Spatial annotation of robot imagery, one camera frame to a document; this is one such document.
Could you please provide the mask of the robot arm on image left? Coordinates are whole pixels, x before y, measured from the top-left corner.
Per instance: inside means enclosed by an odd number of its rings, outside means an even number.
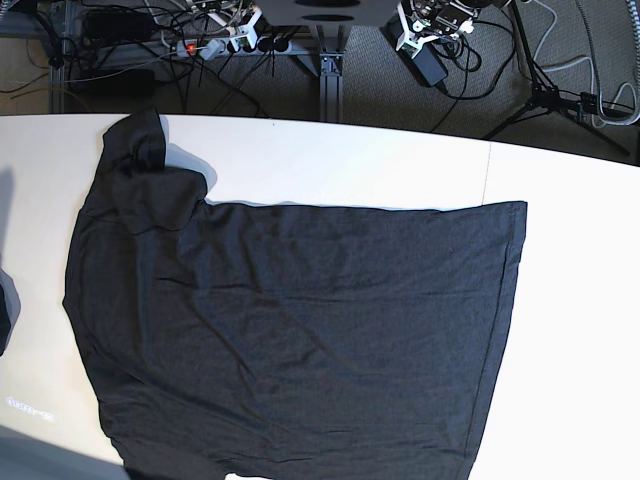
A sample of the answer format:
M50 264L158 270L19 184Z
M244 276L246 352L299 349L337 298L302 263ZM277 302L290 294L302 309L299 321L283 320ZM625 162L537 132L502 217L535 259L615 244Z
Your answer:
M186 1L187 10L204 15L215 24L204 32L211 38L216 54L224 49L237 53L254 50L258 43L257 24L262 10L254 1Z

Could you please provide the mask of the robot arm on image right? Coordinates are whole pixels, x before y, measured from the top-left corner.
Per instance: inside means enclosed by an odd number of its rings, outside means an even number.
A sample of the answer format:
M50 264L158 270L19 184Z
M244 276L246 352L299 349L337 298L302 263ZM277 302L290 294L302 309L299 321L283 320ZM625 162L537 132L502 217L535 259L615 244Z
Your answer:
M484 9L503 9L509 4L509 0L399 1L396 10L401 30L396 50L415 57L427 43L456 41L473 32Z

